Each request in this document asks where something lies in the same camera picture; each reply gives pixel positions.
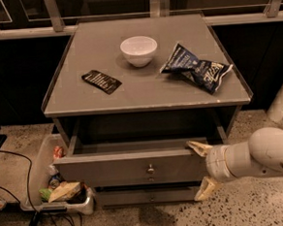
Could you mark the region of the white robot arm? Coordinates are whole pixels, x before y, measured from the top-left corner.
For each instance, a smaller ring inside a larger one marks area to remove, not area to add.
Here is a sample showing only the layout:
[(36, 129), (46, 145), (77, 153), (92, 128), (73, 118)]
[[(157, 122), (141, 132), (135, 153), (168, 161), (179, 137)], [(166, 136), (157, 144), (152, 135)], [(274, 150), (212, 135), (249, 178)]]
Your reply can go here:
[(273, 127), (255, 131), (234, 145), (186, 144), (205, 160), (204, 176), (194, 201), (208, 198), (223, 183), (243, 177), (283, 177), (283, 130)]

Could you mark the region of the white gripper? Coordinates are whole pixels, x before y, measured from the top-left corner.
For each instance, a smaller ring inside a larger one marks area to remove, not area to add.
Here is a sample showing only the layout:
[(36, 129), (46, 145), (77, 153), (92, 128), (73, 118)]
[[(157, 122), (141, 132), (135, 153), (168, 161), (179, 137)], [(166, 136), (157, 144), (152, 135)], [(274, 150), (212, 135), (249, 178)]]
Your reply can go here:
[(206, 170), (210, 174), (210, 177), (203, 178), (194, 201), (199, 202), (209, 198), (220, 187), (220, 182), (228, 182), (235, 178), (227, 166), (226, 145), (212, 146), (193, 141), (187, 141), (186, 144), (201, 157), (205, 157)]

